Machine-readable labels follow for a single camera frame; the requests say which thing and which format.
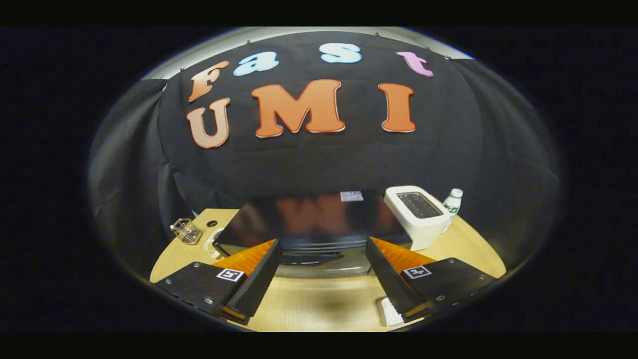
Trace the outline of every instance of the white bottle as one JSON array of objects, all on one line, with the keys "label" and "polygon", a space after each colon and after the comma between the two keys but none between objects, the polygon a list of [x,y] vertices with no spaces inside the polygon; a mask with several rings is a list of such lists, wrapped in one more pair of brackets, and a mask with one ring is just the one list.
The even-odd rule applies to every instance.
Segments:
[{"label": "white bottle", "polygon": [[458,213],[459,208],[461,207],[461,197],[463,196],[463,191],[455,188],[450,192],[450,195],[447,196],[445,201],[443,202],[443,207],[450,212],[450,219],[447,220],[447,224],[441,231],[441,233],[447,231],[450,224],[452,224],[452,220]]}]

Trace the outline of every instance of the pink letter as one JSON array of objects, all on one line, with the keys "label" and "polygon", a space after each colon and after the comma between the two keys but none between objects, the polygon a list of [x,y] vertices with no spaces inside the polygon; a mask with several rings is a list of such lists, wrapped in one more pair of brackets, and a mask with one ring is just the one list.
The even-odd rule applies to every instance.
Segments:
[{"label": "pink letter", "polygon": [[417,74],[426,77],[432,77],[434,74],[430,70],[426,70],[421,63],[426,64],[427,61],[417,57],[413,52],[397,52],[397,55],[403,56],[408,66]]}]

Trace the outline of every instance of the table surface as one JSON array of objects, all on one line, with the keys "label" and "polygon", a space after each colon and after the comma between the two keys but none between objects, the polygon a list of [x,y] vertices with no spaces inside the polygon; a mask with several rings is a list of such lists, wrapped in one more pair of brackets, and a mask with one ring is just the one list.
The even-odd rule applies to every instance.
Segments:
[{"label": "table surface", "polygon": [[[155,283],[195,261],[214,264],[222,260],[212,258],[204,244],[238,211],[202,212],[193,221],[202,231],[199,242],[186,245],[174,239],[156,261],[150,281]],[[207,227],[211,220],[218,224]],[[496,278],[506,272],[496,251],[459,216],[429,248],[417,253],[437,261],[455,257]],[[258,332],[387,332],[422,320],[385,326],[378,303],[386,296],[373,274],[339,279],[274,277],[248,325],[229,323]]]}]

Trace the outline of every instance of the black fabric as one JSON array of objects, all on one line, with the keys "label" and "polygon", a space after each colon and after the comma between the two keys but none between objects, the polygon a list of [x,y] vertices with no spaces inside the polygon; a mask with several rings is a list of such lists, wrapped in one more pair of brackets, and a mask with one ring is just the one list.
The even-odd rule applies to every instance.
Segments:
[{"label": "black fabric", "polygon": [[[321,45],[353,43],[362,60],[354,64],[326,63]],[[271,70],[237,77],[236,64],[263,51],[277,53]],[[427,59],[434,77],[411,70],[397,51],[412,51]],[[212,90],[188,102],[197,73],[222,61]],[[312,134],[287,128],[277,137],[261,139],[258,100],[250,92],[281,84],[297,98],[308,82],[341,81],[337,90],[342,132]],[[386,132],[386,99],[378,85],[409,86],[412,120],[409,134]],[[228,140],[218,148],[195,144],[186,114],[213,101],[230,98]],[[168,82],[161,103],[159,130],[175,180],[195,211],[220,206],[238,208],[261,195],[329,192],[373,188],[384,193],[397,185],[417,185],[444,199],[453,187],[467,188],[480,165],[482,127],[471,89],[442,56],[428,50],[375,36],[351,33],[304,33],[251,43],[185,69]],[[212,111],[204,114],[209,134],[216,131]]]},{"label": "black fabric", "polygon": [[454,64],[472,88],[484,134],[481,168],[459,212],[512,269],[543,244],[559,215],[556,144],[511,84],[478,61]]},{"label": "black fabric", "polygon": [[114,105],[89,154],[89,198],[106,243],[147,278],[174,237],[169,225],[192,212],[162,154],[157,117],[165,80],[143,80]]},{"label": "black fabric", "polygon": [[[362,60],[326,63],[320,45],[353,43]],[[237,63],[275,51],[271,70],[237,77]],[[397,51],[427,60],[434,77],[411,70]],[[193,103],[191,78],[221,61],[212,90]],[[281,84],[297,98],[308,82],[341,81],[342,132],[261,139],[258,100],[250,92]],[[416,130],[390,133],[384,82],[409,86]],[[188,112],[230,98],[230,133],[218,148],[192,137]],[[555,215],[560,179],[542,119],[510,84],[475,60],[449,61],[405,43],[351,33],[302,33],[251,43],[184,69],[170,80],[143,80],[122,98],[97,133],[91,153],[93,210],[107,242],[147,277],[173,238],[168,226],[206,208],[240,208],[248,199],[416,185],[444,200],[464,190],[460,216],[503,258],[507,268],[542,243]]]}]

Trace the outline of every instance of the black box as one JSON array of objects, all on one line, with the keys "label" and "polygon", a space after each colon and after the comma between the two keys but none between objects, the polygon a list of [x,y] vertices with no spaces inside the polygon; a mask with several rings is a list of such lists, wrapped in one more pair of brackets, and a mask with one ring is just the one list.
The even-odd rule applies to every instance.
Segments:
[{"label": "black box", "polygon": [[277,238],[276,275],[335,278],[365,275],[369,237],[410,248],[401,224],[372,190],[259,197],[248,201],[214,242],[224,256]]}]

